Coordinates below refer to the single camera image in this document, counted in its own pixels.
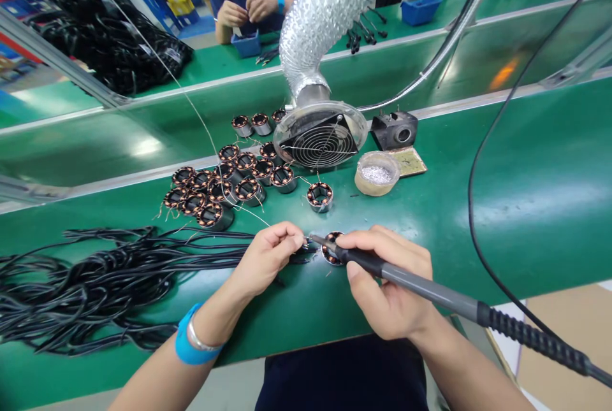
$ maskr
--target white cable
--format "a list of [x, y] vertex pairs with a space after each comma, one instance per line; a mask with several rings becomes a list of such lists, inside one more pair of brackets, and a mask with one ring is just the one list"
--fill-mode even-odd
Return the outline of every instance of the white cable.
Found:
[[[136, 24], [134, 24], [131, 19], [128, 17], [128, 15], [126, 15], [124, 13], [124, 11], [121, 9], [121, 7], [117, 4], [117, 2], [115, 2], [115, 0], [110, 0], [119, 10], [119, 12], [123, 15], [124, 18], [126, 18], [126, 20], [134, 27], [134, 30], [138, 33], [138, 35], [140, 35], [140, 37], [142, 38], [142, 40], [144, 40], [144, 42], [147, 44], [147, 46], [149, 47], [149, 49], [151, 50], [151, 52], [153, 54], [155, 54], [155, 57], [157, 57], [158, 61], [164, 66], [164, 68], [168, 71], [168, 74], [170, 74], [170, 76], [172, 77], [172, 79], [174, 80], [174, 82], [178, 85], [181, 93], [185, 96], [185, 98], [187, 99], [187, 101], [189, 102], [189, 104], [191, 105], [191, 108], [193, 108], [193, 111], [196, 112], [196, 115], [198, 116], [198, 118], [200, 119], [200, 122], [202, 123], [202, 126], [204, 126], [204, 129], [206, 130], [206, 133], [208, 134], [208, 138], [210, 139], [210, 144], [212, 145], [212, 150], [215, 153], [215, 156], [217, 157], [217, 167], [219, 167], [219, 176], [221, 178], [221, 180], [223, 180], [223, 174], [221, 173], [221, 160], [219, 158], [219, 154], [217, 153], [217, 146], [215, 145], [214, 140], [212, 139], [212, 135], [210, 134], [210, 131], [208, 130], [208, 126], [206, 126], [206, 123], [204, 123], [204, 120], [202, 119], [202, 116], [200, 115], [198, 109], [196, 108], [196, 106], [193, 104], [193, 102], [191, 101], [191, 99], [189, 98], [189, 96], [187, 95], [187, 93], [185, 92], [183, 86], [181, 86], [181, 84], [179, 83], [179, 81], [177, 80], [177, 78], [172, 74], [170, 68], [164, 63], [164, 61], [161, 60], [159, 54], [157, 54], [157, 52], [153, 49], [153, 47], [150, 45], [150, 43], [147, 41], [147, 39], [144, 37], [144, 35], [138, 30], [138, 28], [136, 27]], [[253, 215], [253, 217], [259, 219], [263, 224], [265, 224], [266, 226], [270, 226], [270, 224], [265, 221], [264, 219], [262, 219], [261, 217], [257, 216], [255, 213], [251, 212], [250, 210], [246, 210], [244, 207], [239, 206], [237, 204], [233, 204], [229, 199], [226, 199], [228, 201], [229, 204], [232, 204], [234, 207], [236, 207], [239, 210], [244, 210], [245, 212], [249, 212], [251, 215]]]

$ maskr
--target flexible aluminum duct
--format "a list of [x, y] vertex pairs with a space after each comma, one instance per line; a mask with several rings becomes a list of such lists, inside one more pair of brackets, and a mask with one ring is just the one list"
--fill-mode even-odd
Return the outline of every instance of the flexible aluminum duct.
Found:
[[454, 49], [456, 44], [459, 42], [466, 28], [472, 22], [472, 18], [476, 14], [476, 10], [480, 6], [482, 0], [468, 0], [465, 4], [465, 8], [462, 11], [462, 14], [455, 22], [455, 26], [451, 30], [451, 32], [444, 40], [444, 44], [440, 48], [440, 50], [436, 53], [432, 61], [429, 65], [423, 70], [419, 76], [416, 77], [415, 80], [412, 81], [406, 88], [400, 91], [396, 96], [391, 99], [387, 99], [383, 102], [358, 107], [357, 110], [360, 112], [370, 112], [372, 110], [377, 110], [379, 108], [383, 108], [388, 105], [392, 105], [394, 102], [398, 101], [402, 97], [406, 96], [408, 93], [416, 89], [421, 83], [423, 83], [429, 75], [440, 65], [440, 63], [448, 56], [448, 54]]
[[370, 0], [295, 0], [280, 33], [280, 63], [298, 105], [309, 85], [329, 86], [319, 71], [321, 58], [353, 26]]

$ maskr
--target soldering iron handle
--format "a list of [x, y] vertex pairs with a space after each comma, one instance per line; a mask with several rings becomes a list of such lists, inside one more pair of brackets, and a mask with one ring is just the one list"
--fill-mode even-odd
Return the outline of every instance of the soldering iron handle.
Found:
[[387, 262], [384, 262], [382, 266], [382, 278], [404, 287], [432, 303], [447, 308], [472, 322], [478, 323], [479, 306], [482, 306], [483, 303], [474, 298], [470, 298], [467, 295]]
[[429, 279], [417, 276], [410, 271], [386, 262], [379, 256], [359, 249], [342, 249], [337, 247], [335, 254], [343, 263], [355, 261], [373, 276], [385, 278], [433, 303], [447, 308], [458, 315], [462, 315], [472, 322], [478, 323], [479, 305], [482, 311], [484, 304], [474, 298], [436, 284]]

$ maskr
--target wrist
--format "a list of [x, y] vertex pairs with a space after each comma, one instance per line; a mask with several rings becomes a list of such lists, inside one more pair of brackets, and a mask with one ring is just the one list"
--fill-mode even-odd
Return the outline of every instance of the wrist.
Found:
[[224, 284], [193, 316], [198, 339], [211, 347], [226, 343], [250, 301]]

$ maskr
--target green work surface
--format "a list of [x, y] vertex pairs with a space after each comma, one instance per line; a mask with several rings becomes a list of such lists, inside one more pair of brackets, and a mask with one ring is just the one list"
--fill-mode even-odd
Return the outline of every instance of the green work surface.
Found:
[[[368, 18], [373, 21], [374, 25], [379, 30], [385, 30], [389, 36], [387, 40], [401, 38], [410, 35], [416, 35], [430, 30], [440, 29], [451, 22], [458, 16], [461, 8], [466, 0], [442, 0], [442, 3], [436, 11], [433, 21], [429, 24], [412, 27], [405, 24], [400, 16], [399, 5], [388, 6], [381, 8], [380, 12], [388, 19], [388, 23], [383, 25], [378, 16], [374, 13], [368, 13]], [[478, 19], [497, 16], [512, 11], [524, 10], [525, 8], [533, 8], [546, 3], [553, 3], [559, 0], [483, 0], [481, 7], [478, 9]], [[376, 37], [378, 41], [383, 41], [380, 36]], [[330, 53], [346, 50], [346, 37], [340, 40], [331, 48]], [[281, 64], [279, 58], [276, 58], [269, 67], [279, 66]], [[193, 62], [191, 62], [180, 77], [180, 84], [183, 87], [205, 83], [228, 76], [239, 75], [240, 73], [248, 73], [251, 71], [261, 70], [261, 66], [255, 65], [255, 58], [242, 59], [238, 55], [236, 48], [231, 45], [214, 46], [198, 50]], [[149, 91], [137, 95], [137, 97], [148, 96], [157, 92], [164, 92], [176, 89], [174, 83], [169, 83], [162, 86], [154, 87]]]
[[[474, 184], [479, 239], [492, 268], [519, 298], [612, 278], [611, 91], [612, 79], [605, 79], [515, 99], [482, 154]], [[310, 210], [305, 182], [287, 195], [268, 189], [265, 211], [252, 211], [268, 223], [292, 220], [319, 234], [382, 224], [430, 249], [436, 281], [489, 304], [505, 302], [478, 261], [467, 220], [472, 158], [499, 106], [422, 120], [416, 148], [428, 172], [400, 180], [382, 198], [356, 190], [355, 157], [321, 174], [334, 189], [331, 212]], [[361, 153], [373, 149], [370, 140]], [[183, 217], [151, 219], [168, 189], [165, 178], [2, 215], [0, 254], [56, 242], [69, 228], [181, 227]], [[262, 227], [238, 212], [231, 230], [254, 233]], [[75, 261], [92, 251], [77, 245], [56, 252]], [[179, 320], [229, 274], [198, 273], [145, 318]], [[218, 364], [370, 331], [343, 268], [314, 260], [289, 266], [282, 278], [286, 288], [271, 287], [247, 308]], [[576, 347], [589, 354], [589, 346]], [[146, 358], [131, 345], [76, 359], [35, 356], [18, 343], [0, 345], [0, 403], [11, 411], [120, 387]]]
[[[566, 11], [555, 8], [471, 28], [446, 74], [444, 66], [439, 68], [400, 106], [415, 110], [510, 87]], [[564, 67], [610, 24], [612, 0], [584, 2], [533, 63], [524, 83]], [[323, 62], [321, 71], [330, 84], [331, 98], [362, 106], [391, 97], [419, 75], [444, 38], [439, 34]], [[189, 97], [218, 149], [237, 138], [230, 125], [233, 116], [271, 114], [288, 102], [289, 91], [278, 71], [191, 92]], [[28, 182], [74, 186], [213, 153], [199, 118], [179, 94], [160, 103], [0, 136], [0, 173]]]
[[[484, 0], [477, 15], [478, 18], [482, 19], [556, 1], [560, 0]], [[373, 13], [370, 13], [370, 17], [380, 30], [388, 32], [387, 40], [393, 40], [444, 27], [459, 14], [464, 3], [465, 0], [443, 0], [434, 20], [429, 24], [418, 27], [411, 27], [401, 21], [398, 5], [380, 9], [381, 13], [389, 20], [386, 25], [383, 25]], [[343, 50], [346, 50], [345, 38], [336, 43], [330, 50], [330, 53]], [[268, 66], [274, 67], [278, 65], [280, 65], [280, 60], [276, 58]], [[254, 58], [241, 59], [233, 46], [214, 46], [197, 50], [193, 61], [183, 70], [179, 81], [181, 86], [188, 87], [241, 73], [261, 70], [263, 68], [255, 65]], [[149, 96], [158, 92], [175, 90], [176, 88], [176, 84], [171, 82], [150, 89], [143, 94], [137, 95], [137, 97]], [[17, 122], [15, 122], [14, 116], [3, 116], [0, 112], [0, 129], [13, 126], [14, 124], [23, 124], [99, 106], [95, 99], [86, 96], [77, 88], [66, 90], [65, 87], [58, 85], [30, 89], [27, 91], [27, 97], [27, 110], [20, 113]], [[68, 109], [65, 106], [59, 106], [59, 104], [66, 102], [70, 104]]]

